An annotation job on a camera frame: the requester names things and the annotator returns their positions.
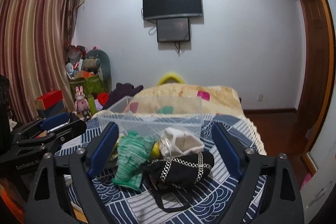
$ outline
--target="transparent plastic box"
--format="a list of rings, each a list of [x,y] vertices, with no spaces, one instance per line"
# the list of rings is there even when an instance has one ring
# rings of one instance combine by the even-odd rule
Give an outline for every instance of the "transparent plastic box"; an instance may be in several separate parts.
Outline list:
[[[140,136],[158,139],[168,128],[189,131],[198,138],[203,125],[200,97],[130,97],[126,96],[98,116],[101,131],[115,122],[119,132],[136,131]]]

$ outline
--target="black bag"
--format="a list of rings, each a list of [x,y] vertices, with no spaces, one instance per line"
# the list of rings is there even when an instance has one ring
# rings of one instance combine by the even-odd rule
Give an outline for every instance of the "black bag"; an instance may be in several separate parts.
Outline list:
[[[153,160],[144,169],[143,175],[153,193],[157,206],[166,213],[173,213],[190,208],[193,201],[191,195],[186,191],[184,196],[187,203],[177,208],[164,208],[162,195],[179,188],[190,189],[210,174],[214,164],[213,155],[208,151],[203,151],[178,158]]]

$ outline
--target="television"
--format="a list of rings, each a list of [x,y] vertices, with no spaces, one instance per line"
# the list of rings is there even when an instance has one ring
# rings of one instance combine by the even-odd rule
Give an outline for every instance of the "television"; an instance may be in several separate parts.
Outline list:
[[[142,0],[143,19],[201,17],[201,0]]]
[[[188,17],[162,18],[156,20],[158,42],[190,41],[190,23]]]

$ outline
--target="blue gripper pad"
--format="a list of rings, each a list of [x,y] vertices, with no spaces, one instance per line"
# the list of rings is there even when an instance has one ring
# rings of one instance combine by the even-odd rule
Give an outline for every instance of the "blue gripper pad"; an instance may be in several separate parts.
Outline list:
[[[109,122],[103,132],[94,137],[88,144],[88,153],[86,154],[86,165],[89,166],[87,175],[94,179],[99,175],[109,159],[112,149],[119,138],[119,128],[116,123]]]
[[[245,162],[243,145],[231,136],[221,123],[214,124],[211,135],[230,176],[240,181],[244,174],[241,170]]]
[[[55,116],[52,116],[48,119],[45,119],[41,124],[40,127],[42,130],[49,131],[50,129],[53,129],[63,123],[68,122],[70,119],[70,114],[67,112],[62,112],[60,114],[57,114]]]

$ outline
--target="striped curtain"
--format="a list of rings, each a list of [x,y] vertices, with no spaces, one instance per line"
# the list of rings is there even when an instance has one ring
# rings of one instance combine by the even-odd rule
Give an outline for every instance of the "striped curtain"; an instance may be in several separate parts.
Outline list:
[[[0,74],[9,79],[10,104],[23,123],[37,116],[35,98],[51,90],[62,90],[74,110],[64,60],[72,39],[66,17],[77,16],[67,10],[69,1],[0,0]]]

